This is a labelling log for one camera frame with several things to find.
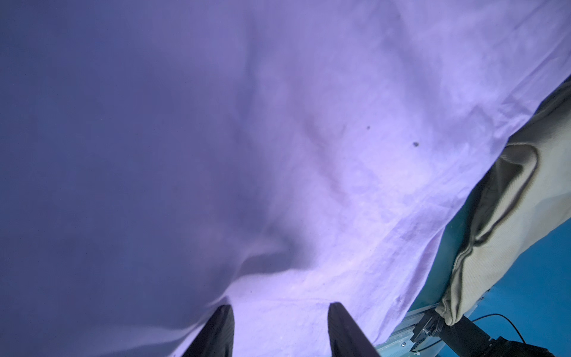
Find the beige fabric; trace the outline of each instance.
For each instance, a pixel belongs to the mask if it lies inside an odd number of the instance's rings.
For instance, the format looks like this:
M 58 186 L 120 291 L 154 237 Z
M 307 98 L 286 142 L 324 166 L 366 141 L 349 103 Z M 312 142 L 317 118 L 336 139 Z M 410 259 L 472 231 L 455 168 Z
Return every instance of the beige fabric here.
M 489 172 L 469 242 L 436 311 L 451 325 L 517 257 L 571 217 L 571 82 L 509 140 Z

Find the black cable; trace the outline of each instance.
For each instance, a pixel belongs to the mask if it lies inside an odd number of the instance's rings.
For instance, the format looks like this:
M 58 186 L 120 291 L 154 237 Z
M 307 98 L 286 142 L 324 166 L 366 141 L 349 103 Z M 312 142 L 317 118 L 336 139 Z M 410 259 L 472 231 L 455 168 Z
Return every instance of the black cable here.
M 501 316 L 501 317 L 503 317 L 504 319 L 506 319 L 506 320 L 512 325 L 513 329 L 516 330 L 517 334 L 518 334 L 518 335 L 520 336 L 520 338 L 521 338 L 521 341 L 522 341 L 523 343 L 527 344 L 527 342 L 524 340 L 524 337 L 521 335 L 520 330 L 517 329 L 516 325 L 514 325 L 513 322 L 511 322 L 510 319 L 508 319 L 507 317 L 503 316 L 502 314 L 489 314 L 489 315 L 484 315 L 484 316 L 479 317 L 479 318 L 477 318 L 477 319 L 475 319 L 475 320 L 472 320 L 472 322 L 476 322 L 476 321 L 478 321 L 478 320 L 481 320 L 481 319 L 484 319 L 484 318 L 487 318 L 487 317 L 490 317 L 490 316 Z
M 417 352 L 425 351 L 425 350 L 431 348 L 432 346 L 435 346 L 437 343 L 440 343 L 440 342 L 442 342 L 442 340 L 438 340 L 438 341 L 434 342 L 433 344 L 431 344 L 430 346 L 426 346 L 426 347 L 421 348 L 420 350 L 417 350 L 417 351 L 411 350 L 411 352 L 412 352 L 412 353 L 417 353 Z
M 479 317 L 479 318 L 477 318 L 477 319 L 472 320 L 472 322 L 476 322 L 476 321 L 478 321 L 478 320 L 485 319 L 485 318 L 488 318 L 488 317 L 490 317 L 490 316 L 501 316 L 501 317 L 503 317 L 504 319 L 506 319 L 506 320 L 512 325 L 512 327 L 514 328 L 514 330 L 516 330 L 517 334 L 518 334 L 518 335 L 520 336 L 520 338 L 521 338 L 521 341 L 522 341 L 523 343 L 527 344 L 527 343 L 525 342 L 525 340 L 524 340 L 524 337 L 521 335 L 520 330 L 517 329 L 516 325 L 514 325 L 513 322 L 512 322 L 510 319 L 508 319 L 507 317 L 503 316 L 502 314 L 489 314 L 489 315 L 484 315 L 484 316 L 481 316 L 481 317 Z M 412 353 L 417 353 L 417 352 L 426 351 L 427 349 L 431 348 L 432 346 L 435 346 L 437 343 L 440 343 L 440 342 L 442 342 L 442 340 L 438 340 L 438 341 L 434 342 L 433 344 L 431 344 L 430 346 L 426 346 L 426 347 L 424 347 L 424 348 L 421 348 L 420 350 L 416 350 L 416 351 L 411 350 L 411 352 L 412 352 Z

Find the white cloth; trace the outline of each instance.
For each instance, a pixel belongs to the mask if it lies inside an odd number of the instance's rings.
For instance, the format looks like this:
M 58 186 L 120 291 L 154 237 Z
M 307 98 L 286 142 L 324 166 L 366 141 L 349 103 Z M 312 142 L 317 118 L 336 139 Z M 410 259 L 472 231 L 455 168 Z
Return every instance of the white cloth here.
M 236 357 L 330 355 L 337 300 L 384 341 L 571 72 L 568 0 L 1 7 L 11 357 L 167 355 L 221 299 Z

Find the wire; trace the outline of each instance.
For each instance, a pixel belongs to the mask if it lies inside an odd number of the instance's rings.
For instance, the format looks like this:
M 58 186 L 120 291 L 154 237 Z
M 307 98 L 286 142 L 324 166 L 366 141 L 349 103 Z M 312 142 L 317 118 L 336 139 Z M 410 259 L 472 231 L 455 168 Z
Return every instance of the wire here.
M 517 334 L 518 334 L 518 335 L 520 336 L 520 338 L 521 338 L 521 341 L 522 341 L 524 344 L 527 344 L 527 342 L 524 340 L 524 337 L 521 335 L 520 330 L 517 329 L 516 325 L 514 325 L 513 322 L 512 322 L 510 319 L 508 319 L 507 317 L 503 316 L 502 314 L 489 314 L 489 315 L 484 315 L 484 316 L 481 316 L 481 317 L 479 317 L 479 318 L 477 318 L 477 319 L 472 320 L 472 322 L 476 322 L 476 321 L 478 321 L 478 320 L 485 319 L 485 318 L 488 318 L 488 317 L 490 317 L 490 316 L 501 316 L 501 317 L 503 317 L 504 319 L 506 319 L 506 320 L 512 325 L 513 329 L 516 330 Z M 426 346 L 426 347 L 424 347 L 424 348 L 421 348 L 420 350 L 416 350 L 416 351 L 411 350 L 411 352 L 412 352 L 412 353 L 417 353 L 417 352 L 426 351 L 427 349 L 431 348 L 432 346 L 435 346 L 436 344 L 438 344 L 438 343 L 440 343 L 440 342 L 442 342 L 442 340 L 438 340 L 438 341 L 434 342 L 433 344 L 431 344 L 430 346 Z
M 438 343 L 440 343 L 440 342 L 442 342 L 442 340 L 438 340 L 438 341 L 434 342 L 433 344 L 431 344 L 430 346 L 426 346 L 426 347 L 424 347 L 424 348 L 421 348 L 420 350 L 416 350 L 416 351 L 411 350 L 411 352 L 412 352 L 412 353 L 417 353 L 417 352 L 426 351 L 427 349 L 431 348 L 432 346 L 435 346 L 436 344 L 438 344 Z
M 520 338 L 521 338 L 521 341 L 522 341 L 524 344 L 527 344 L 527 342 L 524 340 L 524 337 L 521 335 L 520 330 L 517 329 L 516 325 L 514 325 L 513 322 L 512 322 L 510 319 L 508 319 L 507 317 L 503 316 L 502 314 L 489 314 L 489 315 L 484 315 L 484 316 L 479 317 L 479 318 L 477 318 L 477 319 L 475 319 L 475 320 L 472 320 L 472 322 L 476 322 L 476 321 L 478 321 L 478 320 L 481 320 L 481 319 L 484 319 L 484 318 L 487 318 L 487 317 L 490 317 L 490 316 L 501 316 L 501 317 L 503 317 L 504 319 L 506 319 L 506 320 L 512 325 L 513 329 L 516 330 L 517 334 L 518 334 L 518 335 L 520 336 Z

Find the blue surface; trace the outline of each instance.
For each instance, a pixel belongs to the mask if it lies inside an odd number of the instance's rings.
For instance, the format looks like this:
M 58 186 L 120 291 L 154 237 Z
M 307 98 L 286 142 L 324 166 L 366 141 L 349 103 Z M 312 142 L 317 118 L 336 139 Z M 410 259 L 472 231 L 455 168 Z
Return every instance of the blue surface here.
M 472 317 L 507 316 L 529 344 L 571 356 L 571 219 L 524 252 L 490 290 Z M 492 338 L 519 340 L 510 324 L 493 316 L 477 324 Z M 448 347 L 440 357 L 454 357 Z

